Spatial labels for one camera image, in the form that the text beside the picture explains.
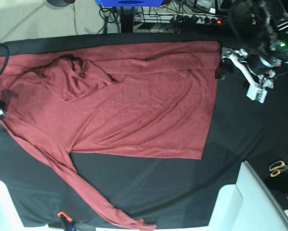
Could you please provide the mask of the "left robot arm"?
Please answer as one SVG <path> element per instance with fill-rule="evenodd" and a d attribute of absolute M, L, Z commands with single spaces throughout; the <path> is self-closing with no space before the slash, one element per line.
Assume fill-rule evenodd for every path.
<path fill-rule="evenodd" d="M 247 37 L 235 22 L 236 11 L 246 7 L 240 17 L 254 26 Z M 222 47 L 217 79 L 224 79 L 236 67 L 249 84 L 246 96 L 264 103 L 274 81 L 288 73 L 288 20 L 279 0 L 236 0 L 228 9 L 228 24 L 242 43 L 239 49 Z"/>

